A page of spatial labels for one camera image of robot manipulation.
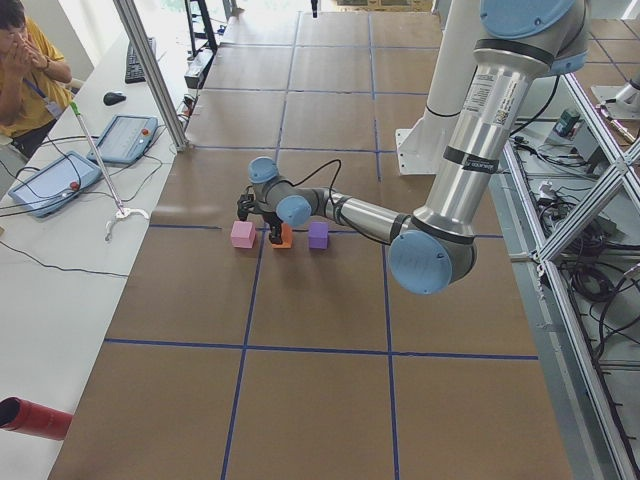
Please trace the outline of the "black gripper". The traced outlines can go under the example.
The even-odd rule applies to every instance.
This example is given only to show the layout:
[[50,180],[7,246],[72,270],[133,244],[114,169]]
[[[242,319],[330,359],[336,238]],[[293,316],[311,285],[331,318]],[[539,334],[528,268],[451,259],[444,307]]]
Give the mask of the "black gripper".
[[275,212],[264,213],[263,220],[269,226],[271,244],[283,244],[282,220],[277,216]]

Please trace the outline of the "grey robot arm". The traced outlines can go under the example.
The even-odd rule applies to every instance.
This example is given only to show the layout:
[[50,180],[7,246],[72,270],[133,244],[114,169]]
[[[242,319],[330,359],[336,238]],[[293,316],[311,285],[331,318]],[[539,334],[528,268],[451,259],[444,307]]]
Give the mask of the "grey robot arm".
[[254,159],[238,216],[260,215],[273,244],[284,226],[314,216],[386,244],[395,280],[430,295],[463,278],[476,261],[472,222],[499,167],[531,84],[580,69],[586,59],[586,1],[455,1],[449,7],[415,157],[437,173],[425,203],[410,214],[282,176]]

